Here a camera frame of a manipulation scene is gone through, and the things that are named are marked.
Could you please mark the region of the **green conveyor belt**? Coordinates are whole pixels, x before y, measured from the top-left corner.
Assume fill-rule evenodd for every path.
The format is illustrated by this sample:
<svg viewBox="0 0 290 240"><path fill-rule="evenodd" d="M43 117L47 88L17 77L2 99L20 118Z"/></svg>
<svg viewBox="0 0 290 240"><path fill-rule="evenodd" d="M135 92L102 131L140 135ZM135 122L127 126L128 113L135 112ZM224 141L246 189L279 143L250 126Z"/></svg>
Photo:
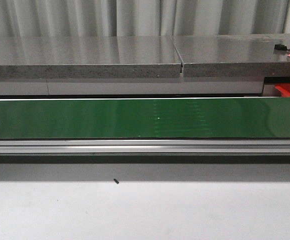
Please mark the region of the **green conveyor belt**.
<svg viewBox="0 0 290 240"><path fill-rule="evenodd" d="M116 138L290 138L290 97L0 100L0 140Z"/></svg>

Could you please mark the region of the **grey stone counter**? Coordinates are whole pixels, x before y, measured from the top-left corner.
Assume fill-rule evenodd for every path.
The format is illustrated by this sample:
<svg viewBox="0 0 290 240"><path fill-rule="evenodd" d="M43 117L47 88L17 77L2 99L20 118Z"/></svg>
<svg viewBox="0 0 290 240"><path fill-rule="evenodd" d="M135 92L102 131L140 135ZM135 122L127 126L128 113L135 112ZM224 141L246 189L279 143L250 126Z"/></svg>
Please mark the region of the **grey stone counter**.
<svg viewBox="0 0 290 240"><path fill-rule="evenodd" d="M290 33L0 37L0 97L273 96Z"/></svg>

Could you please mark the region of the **white pleated curtain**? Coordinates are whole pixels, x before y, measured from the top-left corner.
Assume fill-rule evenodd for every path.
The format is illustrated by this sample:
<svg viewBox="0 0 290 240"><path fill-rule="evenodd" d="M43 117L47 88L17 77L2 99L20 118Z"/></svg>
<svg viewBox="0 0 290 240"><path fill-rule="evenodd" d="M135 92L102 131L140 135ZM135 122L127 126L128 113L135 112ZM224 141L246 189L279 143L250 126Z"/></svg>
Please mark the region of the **white pleated curtain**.
<svg viewBox="0 0 290 240"><path fill-rule="evenodd" d="M290 0L0 0L0 37L290 33Z"/></svg>

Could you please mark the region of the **aluminium conveyor frame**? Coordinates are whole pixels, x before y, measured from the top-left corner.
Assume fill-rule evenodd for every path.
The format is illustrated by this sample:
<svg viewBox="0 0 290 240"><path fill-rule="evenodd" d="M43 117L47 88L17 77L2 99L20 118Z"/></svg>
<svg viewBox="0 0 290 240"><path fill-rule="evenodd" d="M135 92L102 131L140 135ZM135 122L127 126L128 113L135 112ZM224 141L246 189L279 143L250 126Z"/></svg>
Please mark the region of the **aluminium conveyor frame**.
<svg viewBox="0 0 290 240"><path fill-rule="evenodd" d="M290 139L0 140L0 155L290 155Z"/></svg>

